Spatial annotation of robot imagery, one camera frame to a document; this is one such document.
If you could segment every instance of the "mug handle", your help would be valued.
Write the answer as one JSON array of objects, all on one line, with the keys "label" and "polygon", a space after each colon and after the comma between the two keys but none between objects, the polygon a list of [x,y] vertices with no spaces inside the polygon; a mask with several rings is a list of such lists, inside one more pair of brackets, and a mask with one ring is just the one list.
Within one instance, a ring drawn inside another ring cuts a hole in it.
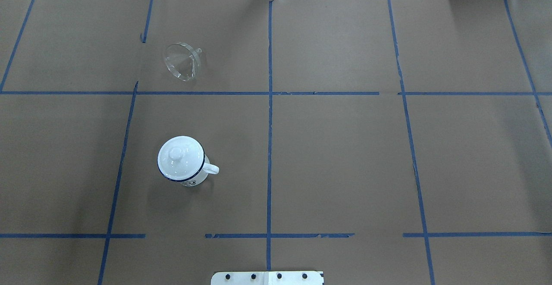
[{"label": "mug handle", "polygon": [[203,171],[209,173],[209,174],[218,174],[219,173],[219,167],[216,165],[212,165],[209,163],[203,164]]}]

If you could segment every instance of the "blue line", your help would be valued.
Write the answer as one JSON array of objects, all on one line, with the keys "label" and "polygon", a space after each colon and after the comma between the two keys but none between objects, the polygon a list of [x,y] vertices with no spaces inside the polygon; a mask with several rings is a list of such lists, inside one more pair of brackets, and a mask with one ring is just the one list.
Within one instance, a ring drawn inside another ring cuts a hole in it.
[{"label": "blue line", "polygon": [[[272,233],[270,238],[350,238],[354,233]],[[205,238],[266,238],[264,233],[216,233]]]},{"label": "blue line", "polygon": [[[552,232],[432,232],[430,238],[475,238],[482,236],[550,236]],[[404,233],[403,238],[423,238],[423,233]]]},{"label": "blue line", "polygon": [[147,30],[150,27],[150,18],[151,18],[151,8],[154,4],[154,0],[150,0],[150,8],[147,10],[147,18],[146,18],[146,27],[144,28],[144,34],[140,34],[140,39],[142,40],[142,43],[146,43],[147,38]]},{"label": "blue line", "polygon": [[275,96],[378,96],[379,92],[273,92]]},{"label": "blue line", "polygon": [[[0,233],[0,238],[106,238],[107,234],[85,233]],[[112,234],[111,238],[146,238],[145,234]]]},{"label": "blue line", "polygon": [[138,95],[191,96],[268,96],[268,92],[211,92],[211,91],[140,91]]},{"label": "blue line", "polygon": [[31,95],[132,95],[129,91],[4,91],[2,94]]},{"label": "blue line", "polygon": [[267,238],[266,233],[216,233],[206,234],[205,238]]},{"label": "blue line", "polygon": [[523,49],[521,48],[521,44],[519,43],[519,39],[516,32],[516,26],[514,26],[512,15],[510,14],[508,0],[504,0],[504,6],[506,8],[506,14],[508,15],[508,21],[510,22],[510,26],[512,27],[512,33],[514,35],[514,39],[516,40],[516,45],[518,47],[519,55],[521,56],[521,60],[523,62],[523,67],[525,68],[525,73],[527,74],[527,79],[529,79],[529,84],[531,85],[531,90],[533,91],[533,95],[535,97],[536,106],[539,109],[540,118],[543,122],[544,130],[546,131],[546,136],[548,136],[548,143],[550,144],[550,147],[552,147],[552,136],[550,135],[550,128],[548,127],[548,122],[546,122],[546,117],[544,117],[543,107],[540,105],[540,100],[536,92],[535,83],[533,82],[533,77],[531,77],[531,72],[529,71],[529,67],[527,66],[525,54],[523,53]]},{"label": "blue line", "polygon": [[418,163],[416,162],[416,151],[414,150],[414,140],[412,138],[412,128],[410,126],[410,115],[408,114],[408,104],[406,103],[405,82],[402,77],[401,64],[398,61],[398,42],[397,42],[397,35],[395,32],[395,21],[393,19],[393,9],[391,5],[391,0],[387,0],[387,2],[388,2],[388,8],[389,8],[389,18],[391,20],[391,30],[393,33],[393,43],[395,46],[395,58],[397,60],[397,70],[398,70],[398,75],[400,77],[400,83],[401,83],[402,105],[405,110],[406,128],[408,130],[408,142],[410,143],[410,152],[412,153],[412,165],[414,167],[414,177],[416,178],[416,187],[418,190],[418,205],[420,206],[420,217],[422,218],[422,230],[424,233],[424,242],[426,244],[427,265],[430,273],[431,285],[435,285],[435,276],[433,273],[433,261],[431,259],[431,250],[430,250],[430,239],[427,236],[426,213],[423,207],[422,187],[420,186],[420,176],[418,174]]},{"label": "blue line", "polygon": [[407,96],[532,96],[532,92],[405,92]]},{"label": "blue line", "polygon": [[267,172],[267,271],[272,244],[272,0],[268,2],[268,172]]},{"label": "blue line", "polygon": [[107,253],[109,251],[109,239],[111,236],[111,231],[113,228],[113,219],[115,218],[115,209],[117,206],[117,198],[119,196],[119,185],[121,183],[121,176],[122,176],[122,164],[125,160],[125,153],[126,153],[126,143],[129,140],[129,130],[130,130],[130,122],[132,121],[132,113],[134,112],[134,102],[136,101],[136,92],[138,90],[138,81],[136,81],[136,85],[134,85],[134,91],[132,92],[132,100],[130,102],[130,110],[129,110],[129,118],[126,122],[126,130],[125,130],[125,139],[122,142],[122,152],[121,152],[121,160],[119,162],[119,171],[117,173],[117,181],[115,184],[115,191],[113,192],[113,202],[111,205],[111,213],[109,215],[109,224],[107,228],[107,236],[105,237],[105,245],[104,245],[104,252],[102,256],[102,265],[100,266],[100,273],[98,277],[98,285],[102,284],[103,281],[103,273],[105,270],[105,262],[107,260]]},{"label": "blue line", "polygon": [[34,1],[35,0],[31,0],[29,4],[29,8],[27,9],[27,14],[25,15],[25,19],[23,19],[23,24],[21,25],[21,29],[19,30],[19,35],[17,35],[16,44],[13,45],[12,55],[10,55],[9,57],[8,65],[6,66],[6,71],[4,71],[4,77],[2,78],[2,82],[0,83],[0,93],[2,93],[2,90],[4,90],[4,84],[6,83],[6,79],[8,78],[9,69],[10,67],[12,67],[12,61],[13,61],[13,58],[16,56],[17,47],[19,47],[19,42],[23,35],[23,31],[25,30],[27,20],[29,20],[31,10],[33,9]]}]

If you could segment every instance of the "mug lid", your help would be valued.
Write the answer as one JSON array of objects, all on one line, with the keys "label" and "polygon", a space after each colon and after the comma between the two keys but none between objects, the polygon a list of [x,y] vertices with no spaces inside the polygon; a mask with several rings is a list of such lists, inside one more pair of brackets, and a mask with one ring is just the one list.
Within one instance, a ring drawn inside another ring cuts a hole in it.
[{"label": "mug lid", "polygon": [[165,142],[157,155],[160,172],[173,181],[191,179],[205,163],[201,144],[189,136],[177,136]]}]

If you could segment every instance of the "cup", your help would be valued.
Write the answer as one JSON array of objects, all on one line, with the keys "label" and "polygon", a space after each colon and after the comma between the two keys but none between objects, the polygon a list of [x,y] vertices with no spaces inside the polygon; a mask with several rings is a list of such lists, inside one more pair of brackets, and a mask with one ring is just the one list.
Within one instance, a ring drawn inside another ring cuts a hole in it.
[{"label": "cup", "polygon": [[194,49],[186,43],[175,43],[165,49],[163,61],[174,77],[189,81],[201,72],[202,52],[200,48]]},{"label": "cup", "polygon": [[189,136],[177,136],[165,142],[157,155],[157,167],[170,181],[187,187],[201,184],[209,174],[218,174],[203,146]]}]

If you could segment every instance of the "white bracket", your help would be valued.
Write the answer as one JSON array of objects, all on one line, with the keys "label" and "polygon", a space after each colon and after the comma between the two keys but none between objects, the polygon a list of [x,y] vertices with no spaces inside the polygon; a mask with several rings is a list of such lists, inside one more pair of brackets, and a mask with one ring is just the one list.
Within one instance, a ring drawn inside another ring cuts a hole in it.
[{"label": "white bracket", "polygon": [[324,285],[321,271],[217,272],[211,285]]}]

